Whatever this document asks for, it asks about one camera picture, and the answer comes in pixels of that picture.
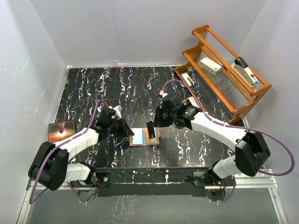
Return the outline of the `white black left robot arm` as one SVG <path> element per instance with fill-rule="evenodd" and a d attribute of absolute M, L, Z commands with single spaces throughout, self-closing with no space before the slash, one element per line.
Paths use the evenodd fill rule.
<path fill-rule="evenodd" d="M 95 168 L 85 162 L 70 164 L 70 160 L 87 148 L 97 145 L 108 137 L 133 136 L 121 114 L 120 105 L 103 107 L 100 116 L 79 133 L 56 143 L 41 144 L 29 168 L 28 176 L 51 191 L 66 182 L 79 181 L 85 186 L 96 182 Z"/>

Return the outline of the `black beige stapler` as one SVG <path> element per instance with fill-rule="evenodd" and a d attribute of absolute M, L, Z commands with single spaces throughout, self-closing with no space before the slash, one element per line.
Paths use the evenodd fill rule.
<path fill-rule="evenodd" d="M 237 57 L 231 67 L 251 87 L 255 87 L 259 83 L 257 77 L 242 57 Z"/>

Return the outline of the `beige card tray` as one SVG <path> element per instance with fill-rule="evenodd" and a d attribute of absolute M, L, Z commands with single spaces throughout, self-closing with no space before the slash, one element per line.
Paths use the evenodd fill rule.
<path fill-rule="evenodd" d="M 200 102 L 198 101 L 198 99 L 195 99 L 194 97 L 188 97 L 187 99 L 185 99 L 183 101 L 183 104 L 186 105 L 186 106 L 187 105 L 193 105 L 197 108 L 201 108 Z"/>

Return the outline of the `pink leather card holder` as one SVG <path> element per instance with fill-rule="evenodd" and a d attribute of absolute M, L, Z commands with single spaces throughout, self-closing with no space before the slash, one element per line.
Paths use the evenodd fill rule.
<path fill-rule="evenodd" d="M 149 132 L 147 128 L 132 128 L 131 131 L 134 133 L 133 136 L 129 137 L 129 145 L 131 147 L 160 144 L 160 137 L 162 135 L 159 132 L 159 128 L 154 128 L 155 137 L 151 139 L 149 138 Z"/>

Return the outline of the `orange wooden shelf rack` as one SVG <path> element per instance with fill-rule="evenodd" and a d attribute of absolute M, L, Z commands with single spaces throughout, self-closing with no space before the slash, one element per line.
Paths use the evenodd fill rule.
<path fill-rule="evenodd" d="M 209 25 L 194 28 L 192 34 L 199 41 L 195 46 L 182 52 L 187 63 L 176 67 L 175 74 L 182 78 L 183 73 L 188 70 L 195 71 L 193 77 L 200 78 L 207 84 L 231 112 L 232 119 L 229 123 L 233 124 L 243 119 L 272 85 L 252 67 L 249 67 L 248 71 L 252 71 L 257 83 L 250 85 L 244 80 L 241 70 L 235 64 L 238 54 Z M 203 68 L 200 61 L 205 57 L 221 66 L 218 74 L 213 75 Z"/>

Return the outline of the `small white stapler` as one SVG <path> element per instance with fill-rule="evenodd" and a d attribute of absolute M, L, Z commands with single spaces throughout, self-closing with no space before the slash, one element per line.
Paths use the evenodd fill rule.
<path fill-rule="evenodd" d="M 183 73 L 183 74 L 181 74 L 181 76 L 185 80 L 185 82 L 187 83 L 187 85 L 189 87 L 192 87 L 194 85 L 194 81 L 187 73 Z"/>

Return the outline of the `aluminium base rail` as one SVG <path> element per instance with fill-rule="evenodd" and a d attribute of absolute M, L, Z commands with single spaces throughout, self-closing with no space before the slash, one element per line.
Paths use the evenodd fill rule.
<path fill-rule="evenodd" d="M 109 186 L 78 187 L 82 203 L 67 186 L 29 204 L 28 187 L 20 224 L 286 224 L 274 178 L 239 175 L 236 185 L 183 183 L 187 169 L 111 170 Z"/>

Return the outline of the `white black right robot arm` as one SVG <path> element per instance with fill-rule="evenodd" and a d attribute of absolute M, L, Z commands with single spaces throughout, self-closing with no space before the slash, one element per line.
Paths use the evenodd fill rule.
<path fill-rule="evenodd" d="M 147 122 L 149 138 L 154 138 L 154 128 L 176 125 L 198 131 L 218 140 L 234 151 L 234 156 L 216 161 L 200 176 L 188 177 L 189 182 L 219 185 L 225 178 L 243 173 L 254 177 L 270 157 L 270 150 L 261 133 L 231 127 L 228 123 L 207 116 L 189 97 L 180 101 L 177 95 L 165 95 L 156 107 L 155 118 Z"/>

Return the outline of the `white staples box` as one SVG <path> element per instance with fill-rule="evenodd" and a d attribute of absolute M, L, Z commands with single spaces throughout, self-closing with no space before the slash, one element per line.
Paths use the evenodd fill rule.
<path fill-rule="evenodd" d="M 209 57 L 204 57 L 203 59 L 201 59 L 200 65 L 202 66 L 202 68 L 204 68 L 214 76 L 216 76 L 222 69 L 222 66 L 214 62 Z"/>

